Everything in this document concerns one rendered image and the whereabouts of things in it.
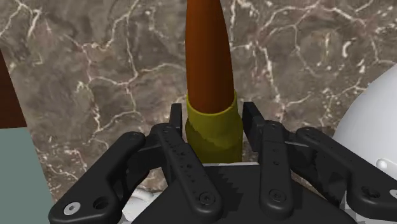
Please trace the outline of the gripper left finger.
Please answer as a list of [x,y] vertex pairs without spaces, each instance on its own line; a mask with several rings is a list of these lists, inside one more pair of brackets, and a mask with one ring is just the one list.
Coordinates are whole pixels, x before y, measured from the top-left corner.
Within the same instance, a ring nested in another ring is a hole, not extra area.
[[180,185],[191,217],[200,224],[221,218],[223,203],[192,147],[182,138],[180,103],[171,106],[167,123],[148,136],[122,134],[48,213],[50,224],[158,224],[158,216],[138,214],[124,223],[122,210],[150,170],[162,168],[168,184]]

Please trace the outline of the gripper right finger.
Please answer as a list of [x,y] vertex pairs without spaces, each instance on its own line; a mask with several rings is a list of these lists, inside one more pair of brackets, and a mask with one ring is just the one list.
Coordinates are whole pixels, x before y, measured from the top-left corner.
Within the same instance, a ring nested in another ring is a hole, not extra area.
[[260,165],[259,205],[275,220],[295,212],[291,172],[306,179],[331,205],[346,200],[365,218],[397,222],[397,180],[314,127],[290,132],[244,102],[242,122]]

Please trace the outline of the brown-handled tool with olive collar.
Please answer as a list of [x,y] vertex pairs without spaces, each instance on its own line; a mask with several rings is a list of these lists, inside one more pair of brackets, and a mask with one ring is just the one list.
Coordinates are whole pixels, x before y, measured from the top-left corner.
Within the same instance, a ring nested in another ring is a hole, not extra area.
[[187,0],[188,143],[203,163],[242,160],[242,120],[220,0]]

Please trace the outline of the white rounded object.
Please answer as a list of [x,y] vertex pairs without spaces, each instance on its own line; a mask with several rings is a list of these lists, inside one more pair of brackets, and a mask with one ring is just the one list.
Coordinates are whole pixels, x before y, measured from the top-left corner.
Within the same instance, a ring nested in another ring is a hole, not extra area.
[[354,100],[333,138],[397,180],[397,64]]

